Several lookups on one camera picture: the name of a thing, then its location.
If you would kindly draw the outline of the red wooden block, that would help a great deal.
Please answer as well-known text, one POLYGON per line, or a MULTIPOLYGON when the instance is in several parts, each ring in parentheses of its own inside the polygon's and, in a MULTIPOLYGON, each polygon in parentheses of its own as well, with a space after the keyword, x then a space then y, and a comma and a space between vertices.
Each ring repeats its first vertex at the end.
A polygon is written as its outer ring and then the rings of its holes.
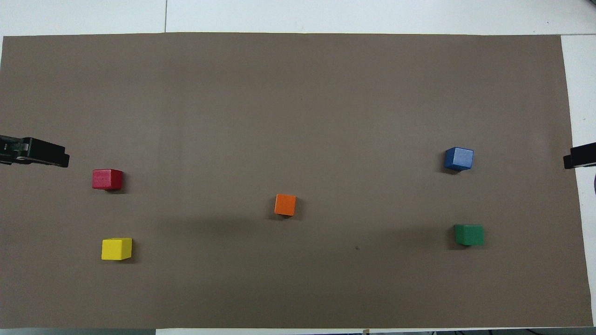
POLYGON ((116 191, 123 187, 124 173, 117 169, 92 170, 92 188, 116 191))

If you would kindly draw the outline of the green wooden block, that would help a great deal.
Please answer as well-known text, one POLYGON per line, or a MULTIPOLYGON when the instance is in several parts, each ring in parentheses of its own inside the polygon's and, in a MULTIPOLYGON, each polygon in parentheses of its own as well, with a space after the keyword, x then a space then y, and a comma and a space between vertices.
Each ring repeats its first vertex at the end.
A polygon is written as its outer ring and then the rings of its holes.
POLYGON ((454 225, 455 241, 463 246, 481 246, 485 244, 485 230, 482 225, 454 225))

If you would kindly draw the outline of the orange wooden block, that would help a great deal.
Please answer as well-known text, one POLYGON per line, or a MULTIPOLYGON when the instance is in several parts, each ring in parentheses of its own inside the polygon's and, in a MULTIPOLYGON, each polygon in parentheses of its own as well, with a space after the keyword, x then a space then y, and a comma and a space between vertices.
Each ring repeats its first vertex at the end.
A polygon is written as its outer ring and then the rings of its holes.
POLYGON ((289 194, 275 196, 274 213, 283 216, 293 216, 296 210, 297 197, 289 194))

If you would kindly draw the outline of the blue wooden block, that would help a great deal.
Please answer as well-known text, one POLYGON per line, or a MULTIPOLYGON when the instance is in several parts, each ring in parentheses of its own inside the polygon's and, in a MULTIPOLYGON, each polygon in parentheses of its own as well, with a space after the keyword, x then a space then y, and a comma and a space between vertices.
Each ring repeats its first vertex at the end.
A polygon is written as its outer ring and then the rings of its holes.
POLYGON ((469 170, 473 167, 474 150, 452 147, 445 151, 444 168, 456 171, 469 170))

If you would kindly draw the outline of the brown table mat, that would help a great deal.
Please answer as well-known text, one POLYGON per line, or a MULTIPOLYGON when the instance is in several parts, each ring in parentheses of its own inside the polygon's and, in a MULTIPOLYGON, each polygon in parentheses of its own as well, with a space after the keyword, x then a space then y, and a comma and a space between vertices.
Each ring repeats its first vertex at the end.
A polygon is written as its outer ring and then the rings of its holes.
POLYGON ((593 323, 559 36, 19 36, 1 59, 0 134, 70 164, 0 166, 0 328, 593 323))

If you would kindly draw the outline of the yellow wooden block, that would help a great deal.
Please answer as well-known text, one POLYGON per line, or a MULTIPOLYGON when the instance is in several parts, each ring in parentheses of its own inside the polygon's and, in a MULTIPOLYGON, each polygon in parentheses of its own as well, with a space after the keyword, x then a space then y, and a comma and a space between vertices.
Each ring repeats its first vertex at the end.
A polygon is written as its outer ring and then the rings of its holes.
POLYGON ((132 238, 107 238, 102 240, 101 259, 123 261, 132 257, 132 238))

